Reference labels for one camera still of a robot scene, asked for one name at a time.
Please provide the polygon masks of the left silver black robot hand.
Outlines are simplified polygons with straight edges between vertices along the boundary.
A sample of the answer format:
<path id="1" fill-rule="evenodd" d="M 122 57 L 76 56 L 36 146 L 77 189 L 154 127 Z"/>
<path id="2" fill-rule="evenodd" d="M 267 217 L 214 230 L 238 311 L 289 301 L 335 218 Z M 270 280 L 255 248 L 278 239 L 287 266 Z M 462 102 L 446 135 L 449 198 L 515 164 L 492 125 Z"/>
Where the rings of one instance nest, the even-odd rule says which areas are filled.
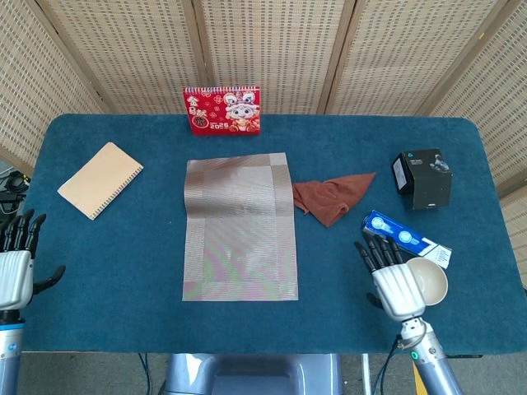
<path id="1" fill-rule="evenodd" d="M 20 312 L 34 296 L 55 286 L 66 271 L 56 268 L 52 276 L 34 281 L 34 261 L 45 214 L 34 218 L 29 209 L 1 223 L 1 313 Z"/>

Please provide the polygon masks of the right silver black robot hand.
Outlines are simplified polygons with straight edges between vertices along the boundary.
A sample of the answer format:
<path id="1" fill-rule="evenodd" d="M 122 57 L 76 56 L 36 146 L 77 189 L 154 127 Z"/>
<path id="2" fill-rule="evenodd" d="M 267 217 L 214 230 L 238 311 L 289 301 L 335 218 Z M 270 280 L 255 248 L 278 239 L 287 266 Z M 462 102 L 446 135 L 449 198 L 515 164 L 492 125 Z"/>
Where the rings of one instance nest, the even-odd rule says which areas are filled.
<path id="1" fill-rule="evenodd" d="M 426 308 L 417 280 L 394 239 L 363 233 L 355 241 L 376 290 L 377 306 L 396 322 L 421 316 Z"/>

